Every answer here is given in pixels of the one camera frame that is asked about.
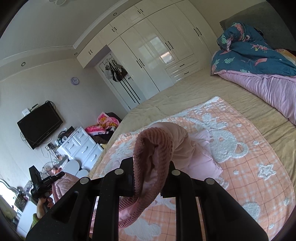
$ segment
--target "beige bed sheet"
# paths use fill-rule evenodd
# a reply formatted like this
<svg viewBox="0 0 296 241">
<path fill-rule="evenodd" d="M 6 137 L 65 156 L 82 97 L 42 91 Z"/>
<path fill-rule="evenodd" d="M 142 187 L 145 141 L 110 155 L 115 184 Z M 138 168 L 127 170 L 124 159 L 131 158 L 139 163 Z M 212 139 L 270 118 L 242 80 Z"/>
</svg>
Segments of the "beige bed sheet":
<svg viewBox="0 0 296 241">
<path fill-rule="evenodd" d="M 259 97 L 215 75 L 201 70 L 138 105 L 124 118 L 92 168 L 92 178 L 106 151 L 119 135 L 140 129 L 153 121 L 219 96 L 249 119 L 272 146 L 283 163 L 296 191 L 296 126 Z"/>
</svg>

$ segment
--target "black tv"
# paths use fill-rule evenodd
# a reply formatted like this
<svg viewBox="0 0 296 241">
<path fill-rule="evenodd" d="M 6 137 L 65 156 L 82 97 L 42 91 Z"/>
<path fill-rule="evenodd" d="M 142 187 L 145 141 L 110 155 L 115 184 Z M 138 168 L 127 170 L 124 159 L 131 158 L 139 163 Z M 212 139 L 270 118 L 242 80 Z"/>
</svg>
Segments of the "black tv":
<svg viewBox="0 0 296 241">
<path fill-rule="evenodd" d="M 28 144 L 35 149 L 40 146 L 63 123 L 52 102 L 46 101 L 21 119 L 19 126 Z"/>
</svg>

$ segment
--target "hand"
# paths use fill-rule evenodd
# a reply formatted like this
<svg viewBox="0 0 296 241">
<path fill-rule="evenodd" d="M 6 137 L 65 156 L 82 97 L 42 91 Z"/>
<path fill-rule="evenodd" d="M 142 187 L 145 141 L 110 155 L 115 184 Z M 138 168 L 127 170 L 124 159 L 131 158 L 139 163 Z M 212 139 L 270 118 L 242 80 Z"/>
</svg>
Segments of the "hand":
<svg viewBox="0 0 296 241">
<path fill-rule="evenodd" d="M 49 202 L 49 204 L 47 205 L 49 208 L 52 208 L 54 203 L 53 203 L 53 199 L 51 197 L 47 198 L 47 201 Z M 37 218 L 41 219 L 44 215 L 45 215 L 45 211 L 43 209 L 43 204 L 46 202 L 46 198 L 40 198 L 38 203 L 37 203 Z"/>
</svg>

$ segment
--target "purple clock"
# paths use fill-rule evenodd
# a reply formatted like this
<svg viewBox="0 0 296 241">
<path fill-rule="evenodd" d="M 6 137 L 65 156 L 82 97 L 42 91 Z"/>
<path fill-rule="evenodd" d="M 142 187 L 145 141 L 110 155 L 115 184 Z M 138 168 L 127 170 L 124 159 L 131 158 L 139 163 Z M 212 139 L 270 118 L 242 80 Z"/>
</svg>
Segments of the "purple clock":
<svg viewBox="0 0 296 241">
<path fill-rule="evenodd" d="M 73 85 L 78 85 L 78 84 L 79 84 L 79 79 L 77 79 L 76 77 L 73 77 L 73 78 L 71 79 L 71 83 L 72 83 Z"/>
</svg>

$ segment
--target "gray headboard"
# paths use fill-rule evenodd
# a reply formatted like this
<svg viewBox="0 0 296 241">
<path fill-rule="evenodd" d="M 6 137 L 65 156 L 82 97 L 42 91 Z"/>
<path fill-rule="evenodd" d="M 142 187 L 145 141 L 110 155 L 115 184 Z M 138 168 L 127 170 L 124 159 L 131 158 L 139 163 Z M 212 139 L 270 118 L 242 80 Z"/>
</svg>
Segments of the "gray headboard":
<svg viewBox="0 0 296 241">
<path fill-rule="evenodd" d="M 222 20 L 220 25 L 225 30 L 233 22 L 242 22 L 253 26 L 257 30 L 261 30 L 266 42 L 273 49 L 296 50 L 296 41 L 290 30 L 276 10 L 266 1 L 249 7 L 228 19 Z"/>
</svg>

